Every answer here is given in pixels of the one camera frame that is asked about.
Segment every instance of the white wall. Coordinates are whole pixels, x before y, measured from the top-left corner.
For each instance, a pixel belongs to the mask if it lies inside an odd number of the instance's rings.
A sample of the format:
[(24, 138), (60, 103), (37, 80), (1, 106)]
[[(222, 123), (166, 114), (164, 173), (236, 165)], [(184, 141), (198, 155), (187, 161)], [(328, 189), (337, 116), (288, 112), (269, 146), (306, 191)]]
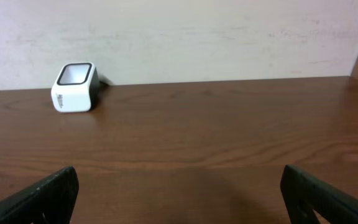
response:
[(358, 0), (0, 0), (0, 90), (68, 62), (116, 85), (349, 75)]

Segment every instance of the small white container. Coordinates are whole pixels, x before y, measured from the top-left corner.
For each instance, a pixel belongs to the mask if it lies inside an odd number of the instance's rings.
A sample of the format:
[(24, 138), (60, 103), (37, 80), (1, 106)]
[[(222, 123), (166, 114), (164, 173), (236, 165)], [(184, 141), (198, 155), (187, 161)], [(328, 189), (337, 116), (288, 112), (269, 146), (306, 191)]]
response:
[(90, 62), (69, 63), (60, 71), (50, 92), (59, 112), (90, 110), (98, 99), (99, 77)]

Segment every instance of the black object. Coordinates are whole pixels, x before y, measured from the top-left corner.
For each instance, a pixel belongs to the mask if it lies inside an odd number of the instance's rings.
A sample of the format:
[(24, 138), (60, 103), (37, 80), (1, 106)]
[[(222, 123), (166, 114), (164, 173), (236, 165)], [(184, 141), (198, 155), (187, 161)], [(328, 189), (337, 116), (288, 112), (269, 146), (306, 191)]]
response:
[(292, 224), (319, 223), (313, 210), (333, 224), (358, 224), (357, 199), (295, 166), (285, 166), (281, 192)]
[(0, 224), (69, 224), (77, 194), (77, 174), (66, 167), (0, 201)]

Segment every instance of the white cube device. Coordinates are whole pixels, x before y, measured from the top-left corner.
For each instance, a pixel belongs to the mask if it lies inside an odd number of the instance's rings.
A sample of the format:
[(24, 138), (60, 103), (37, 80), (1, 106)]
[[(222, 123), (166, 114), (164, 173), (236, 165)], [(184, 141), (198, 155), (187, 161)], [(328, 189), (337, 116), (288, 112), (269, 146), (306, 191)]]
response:
[(90, 62), (69, 63), (60, 71), (50, 92), (59, 112), (90, 110), (98, 99), (99, 77)]

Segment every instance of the wooden table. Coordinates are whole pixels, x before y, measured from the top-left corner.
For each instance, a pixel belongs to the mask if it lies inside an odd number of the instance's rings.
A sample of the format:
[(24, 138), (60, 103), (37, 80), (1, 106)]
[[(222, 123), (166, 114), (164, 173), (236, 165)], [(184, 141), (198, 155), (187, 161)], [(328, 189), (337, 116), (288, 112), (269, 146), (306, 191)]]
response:
[(289, 163), (358, 198), (358, 81), (114, 86), (73, 114), (0, 91), (0, 200), (73, 165), (72, 223), (289, 223)]

